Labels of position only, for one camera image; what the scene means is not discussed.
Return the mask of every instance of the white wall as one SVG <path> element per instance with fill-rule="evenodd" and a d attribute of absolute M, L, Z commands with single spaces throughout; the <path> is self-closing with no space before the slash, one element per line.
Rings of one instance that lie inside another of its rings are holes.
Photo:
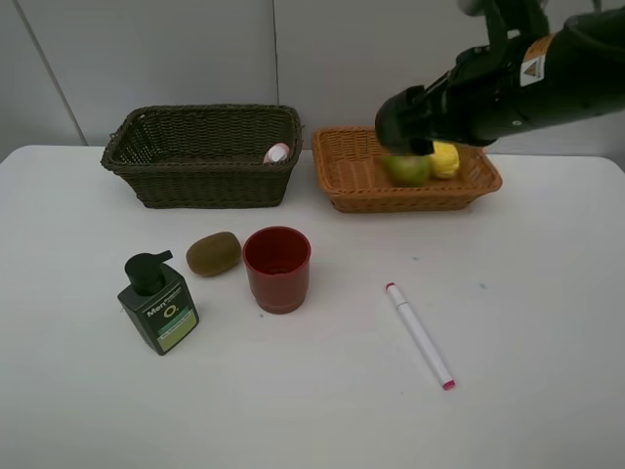
<path fill-rule="evenodd" d="M 277 102 L 271 0 L 20 0 L 90 145 L 128 112 Z"/>
<path fill-rule="evenodd" d="M 607 7 L 623 0 L 604 1 Z M 552 30 L 590 0 L 551 0 Z M 307 138 L 323 125 L 372 124 L 385 99 L 429 84 L 463 50 L 487 43 L 484 19 L 455 0 L 275 0 L 280 101 L 295 107 Z M 625 113 L 503 139 L 492 150 L 618 154 Z"/>
<path fill-rule="evenodd" d="M 80 145 L 54 82 L 9 0 L 0 2 L 0 64 L 0 161 L 25 145 Z"/>

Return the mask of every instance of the soap bottle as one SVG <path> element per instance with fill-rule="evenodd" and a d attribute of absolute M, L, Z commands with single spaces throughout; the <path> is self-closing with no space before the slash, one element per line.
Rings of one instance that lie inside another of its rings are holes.
<path fill-rule="evenodd" d="M 165 355 L 197 326 L 199 316 L 187 283 L 164 264 L 171 251 L 138 254 L 124 270 L 130 285 L 117 298 L 147 344 Z"/>

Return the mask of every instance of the green apple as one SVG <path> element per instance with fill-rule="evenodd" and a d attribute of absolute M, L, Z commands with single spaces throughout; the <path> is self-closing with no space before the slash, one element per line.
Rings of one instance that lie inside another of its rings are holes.
<path fill-rule="evenodd" d="M 384 158 L 389 176 L 398 186 L 418 188 L 423 186 L 432 174 L 432 162 L 428 156 L 394 156 Z"/>

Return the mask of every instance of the basket rim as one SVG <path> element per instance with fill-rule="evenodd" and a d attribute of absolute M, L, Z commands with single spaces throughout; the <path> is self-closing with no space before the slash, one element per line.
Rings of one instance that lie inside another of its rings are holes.
<path fill-rule="evenodd" d="M 113 159 L 113 155 L 119 150 L 126 133 L 130 128 L 141 118 L 146 112 L 174 112 L 174 111 L 209 111 L 209 110 L 278 110 L 289 115 L 291 123 L 295 130 L 295 146 L 292 149 L 291 156 L 285 161 L 279 161 L 274 164 L 264 164 L 262 160 L 259 161 L 211 161 L 204 160 L 198 162 L 197 160 L 190 162 L 168 162 L 159 161 L 155 163 L 130 163 L 123 161 L 116 161 Z M 297 110 L 289 106 L 279 105 L 181 105 L 181 106 L 147 106 L 138 107 L 132 110 L 124 119 L 124 122 L 119 126 L 114 134 L 110 135 L 110 140 L 104 148 L 101 164 L 102 166 L 115 173 L 145 173 L 145 172 L 182 172 L 189 170 L 210 170 L 212 171 L 230 171 L 230 170 L 254 170 L 257 172 L 279 173 L 288 172 L 293 169 L 297 163 L 300 153 L 302 152 L 302 123 Z"/>
<path fill-rule="evenodd" d="M 487 186 L 466 186 L 462 188 L 445 188 L 445 187 L 425 187 L 425 188 L 370 188 L 370 189 L 342 189 L 333 186 L 327 179 L 328 168 L 326 161 L 321 157 L 321 137 L 328 133 L 352 133 L 352 132 L 371 132 L 375 131 L 375 127 L 370 125 L 343 125 L 343 126 L 326 126 L 314 131 L 312 134 L 312 156 L 314 164 L 317 168 L 316 174 L 319 179 L 321 188 L 328 195 L 334 197 L 349 198 L 350 195 L 360 196 L 363 194 L 396 194 L 396 195 L 412 195 L 417 193 L 426 193 L 428 196 L 449 196 L 451 192 L 462 192 L 463 195 L 486 195 L 487 193 L 497 192 L 501 189 L 503 180 L 499 171 L 493 166 L 488 156 L 481 148 L 476 148 L 479 157 L 488 172 L 493 176 L 493 181 Z"/>

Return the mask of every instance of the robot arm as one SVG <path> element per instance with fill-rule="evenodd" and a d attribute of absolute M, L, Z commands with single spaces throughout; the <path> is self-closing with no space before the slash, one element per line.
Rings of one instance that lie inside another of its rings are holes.
<path fill-rule="evenodd" d="M 490 44 L 460 54 L 427 89 L 384 103 L 376 134 L 391 152 L 429 154 L 433 140 L 484 147 L 625 108 L 625 8 L 573 17 L 550 34 L 538 0 L 460 5 L 468 14 L 483 9 Z"/>

